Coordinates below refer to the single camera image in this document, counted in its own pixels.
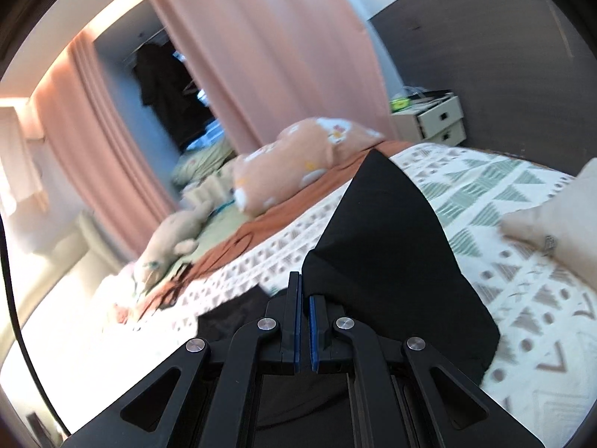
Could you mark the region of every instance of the metal screw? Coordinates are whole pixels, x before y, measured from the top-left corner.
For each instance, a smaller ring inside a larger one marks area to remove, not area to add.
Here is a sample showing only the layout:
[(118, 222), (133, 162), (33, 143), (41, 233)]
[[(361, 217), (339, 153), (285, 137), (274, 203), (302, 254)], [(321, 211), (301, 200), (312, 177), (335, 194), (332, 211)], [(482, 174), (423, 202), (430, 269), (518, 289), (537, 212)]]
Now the metal screw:
[(276, 327), (276, 321), (273, 318), (262, 318), (257, 322), (259, 330), (271, 330)]
[(423, 350), (425, 348), (425, 341), (421, 337), (410, 337), (407, 340), (407, 345), (411, 350)]
[(342, 330), (350, 330), (354, 327), (354, 320), (348, 317), (340, 317), (336, 320), (336, 326)]
[(187, 342), (186, 347), (189, 352), (201, 352), (205, 348), (205, 340), (190, 339)]

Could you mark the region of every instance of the white drawer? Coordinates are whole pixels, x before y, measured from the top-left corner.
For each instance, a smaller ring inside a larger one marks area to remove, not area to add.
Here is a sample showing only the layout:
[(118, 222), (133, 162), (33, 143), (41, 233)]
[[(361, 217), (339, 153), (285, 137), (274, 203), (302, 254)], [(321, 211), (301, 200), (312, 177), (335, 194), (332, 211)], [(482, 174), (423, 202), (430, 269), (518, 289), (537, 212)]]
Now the white drawer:
[(418, 115), (423, 140), (434, 137), (462, 117), (462, 109), (456, 96)]
[(465, 127), (462, 123), (462, 119), (452, 123), (448, 128), (440, 131), (431, 138), (427, 138), (425, 141), (431, 141), (432, 143), (440, 143), (448, 146), (456, 146), (462, 143), (466, 139)]

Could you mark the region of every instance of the pink pillow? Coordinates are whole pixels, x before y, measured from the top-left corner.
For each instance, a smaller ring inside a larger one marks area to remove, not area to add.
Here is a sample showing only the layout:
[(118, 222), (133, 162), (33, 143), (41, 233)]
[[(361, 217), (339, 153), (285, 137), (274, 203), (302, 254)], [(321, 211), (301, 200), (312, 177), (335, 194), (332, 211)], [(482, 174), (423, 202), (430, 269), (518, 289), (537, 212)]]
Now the pink pillow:
[(238, 157), (234, 169), (237, 206), (256, 217), (383, 140), (381, 133), (346, 119), (304, 119), (283, 130), (274, 143)]

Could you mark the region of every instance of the black garment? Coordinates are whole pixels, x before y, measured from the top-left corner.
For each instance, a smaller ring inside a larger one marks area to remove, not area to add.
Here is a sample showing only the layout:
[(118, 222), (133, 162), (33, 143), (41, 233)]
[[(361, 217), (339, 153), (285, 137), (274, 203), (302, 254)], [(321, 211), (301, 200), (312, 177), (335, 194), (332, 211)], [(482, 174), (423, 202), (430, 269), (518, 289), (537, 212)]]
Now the black garment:
[[(209, 342), (231, 338), (244, 324), (263, 317), (269, 300), (268, 295), (255, 286), (198, 317), (197, 336)], [(309, 352), (307, 328), (301, 329), (301, 352)], [(255, 448), (351, 446), (346, 376), (311, 372), (309, 355), (301, 356), (300, 370), (294, 376), (264, 376)]]
[(497, 349), (497, 326), (461, 274), (435, 212), (376, 150), (307, 254), (303, 288), (305, 299), (325, 295), (378, 335), (422, 337), (477, 384)]
[(137, 51), (133, 72), (141, 86), (143, 105), (153, 108), (181, 151), (205, 133), (213, 115), (196, 93), (183, 94), (192, 79), (184, 64), (172, 55), (171, 45), (143, 45)]

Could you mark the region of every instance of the black cable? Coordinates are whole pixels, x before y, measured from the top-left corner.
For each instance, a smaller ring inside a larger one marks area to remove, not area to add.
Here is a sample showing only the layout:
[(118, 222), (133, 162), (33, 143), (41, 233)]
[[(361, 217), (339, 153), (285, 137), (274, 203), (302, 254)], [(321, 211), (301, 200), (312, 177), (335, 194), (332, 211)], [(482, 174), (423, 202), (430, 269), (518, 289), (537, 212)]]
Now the black cable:
[(29, 357), (29, 353), (27, 348), (25, 347), (25, 341), (23, 340), (23, 334), (21, 332), (21, 327), (19, 325), (19, 314), (17, 313), (17, 305), (14, 301), (14, 292), (13, 292), (13, 279), (10, 275), (10, 264), (8, 263), (8, 245), (6, 242), (6, 231), (4, 229), (4, 222), (2, 221), (2, 217), (0, 217), (0, 264), (2, 265), (2, 278), (4, 279), (4, 287), (6, 290), (6, 299), (8, 304), (8, 313), (10, 314), (10, 323), (13, 326), (14, 338), (17, 340), (19, 344), (19, 348), (21, 349), (21, 354), (23, 354), (23, 359), (25, 359), (25, 364), (27, 365), (27, 369), (29, 370), (29, 374), (31, 378), (34, 380), (35, 387), (40, 392), (41, 398), (44, 400), (44, 404), (48, 408), (48, 411), (54, 416), (56, 422), (62, 428), (62, 431), (67, 435), (71, 436), (71, 432), (66, 428), (65, 424), (60, 419), (60, 416), (54, 409), (54, 406), (50, 402), (44, 387), (41, 385), (40, 378), (35, 372), (34, 365), (31, 362), (31, 357)]

